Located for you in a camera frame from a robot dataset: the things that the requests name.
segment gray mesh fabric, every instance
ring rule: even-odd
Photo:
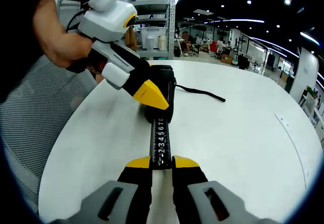
[[[95,86],[89,71],[75,74],[58,68],[43,56],[0,105],[0,141],[18,185],[35,212],[51,149],[66,122]]]

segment white pillar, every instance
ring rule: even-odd
[[[237,39],[237,42],[239,40],[239,36],[241,35],[241,31],[237,29],[231,29],[230,30],[230,42],[231,42],[231,48],[235,47],[235,39]]]
[[[315,87],[318,72],[318,59],[306,49],[302,48],[296,76],[290,95],[298,103],[306,86]]]
[[[273,68],[277,68],[279,64],[279,58],[280,56],[277,53],[274,53],[274,62],[273,62]]]

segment measuring tape blade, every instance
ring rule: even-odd
[[[153,170],[170,169],[172,167],[168,120],[154,119],[150,150]]]

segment black ceiling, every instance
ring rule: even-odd
[[[207,19],[220,20],[217,17],[226,19],[257,19],[265,23],[255,22],[217,22],[209,25],[220,26],[220,28],[230,29],[238,26],[238,29],[274,44],[280,45],[295,54],[297,47],[305,47],[309,51],[314,51],[316,56],[324,58],[322,44],[324,0],[292,0],[291,5],[284,4],[284,0],[251,0],[248,5],[247,0],[179,0],[176,6],[177,21],[184,21],[185,17],[194,17],[192,23],[204,23]],[[193,11],[196,9],[210,10],[213,15],[197,15]],[[303,38],[300,32],[304,31],[315,38],[321,45]],[[298,58],[288,55],[288,59],[297,64]],[[319,58],[320,70],[324,71],[324,61]]]

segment human arm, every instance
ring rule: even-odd
[[[74,60],[87,57],[92,41],[78,33],[66,33],[60,23],[55,0],[40,0],[32,28],[44,54],[58,67],[69,67]]]

